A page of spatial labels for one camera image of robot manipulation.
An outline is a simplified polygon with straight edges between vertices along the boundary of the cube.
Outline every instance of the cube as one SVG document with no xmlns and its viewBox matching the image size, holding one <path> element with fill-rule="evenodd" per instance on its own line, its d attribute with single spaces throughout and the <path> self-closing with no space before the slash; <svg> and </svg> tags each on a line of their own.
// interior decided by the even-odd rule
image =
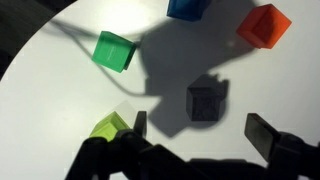
<svg viewBox="0 0 320 180">
<path fill-rule="evenodd" d="M 135 49 L 134 43 L 111 32 L 102 31 L 92 60 L 120 73 L 128 68 Z"/>
<path fill-rule="evenodd" d="M 192 121 L 218 121 L 220 103 L 225 99 L 227 81 L 201 76 L 187 89 L 187 113 Z"/>
<path fill-rule="evenodd" d="M 167 16 L 185 21 L 200 20 L 208 0 L 170 0 Z"/>
<path fill-rule="evenodd" d="M 130 129 L 117 112 L 113 112 L 102 119 L 92 130 L 91 137 L 103 137 L 108 142 L 112 141 L 117 132 L 124 129 Z"/>
<path fill-rule="evenodd" d="M 253 47 L 272 49 L 291 25 L 291 21 L 272 4 L 254 8 L 237 33 Z"/>
</svg>

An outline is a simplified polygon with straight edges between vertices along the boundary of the lime green cube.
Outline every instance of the lime green cube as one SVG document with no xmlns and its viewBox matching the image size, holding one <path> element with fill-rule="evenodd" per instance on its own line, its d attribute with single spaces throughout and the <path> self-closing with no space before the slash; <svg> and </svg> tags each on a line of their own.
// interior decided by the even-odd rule
<svg viewBox="0 0 320 180">
<path fill-rule="evenodd" d="M 130 129 L 130 127 L 123 121 L 117 112 L 113 112 L 94 127 L 90 134 L 90 138 L 103 137 L 110 142 L 114 139 L 118 131 L 124 129 Z"/>
<path fill-rule="evenodd" d="M 136 45 L 111 32 L 102 31 L 92 60 L 117 72 L 127 70 Z"/>
</svg>

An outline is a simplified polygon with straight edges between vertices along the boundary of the orange cube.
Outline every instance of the orange cube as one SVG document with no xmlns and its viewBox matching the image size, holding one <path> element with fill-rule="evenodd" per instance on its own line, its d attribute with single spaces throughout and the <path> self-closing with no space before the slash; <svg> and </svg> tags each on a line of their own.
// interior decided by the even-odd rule
<svg viewBox="0 0 320 180">
<path fill-rule="evenodd" d="M 237 33 L 256 48 L 272 47 L 291 25 L 291 21 L 272 4 L 256 7 L 247 15 Z"/>
</svg>

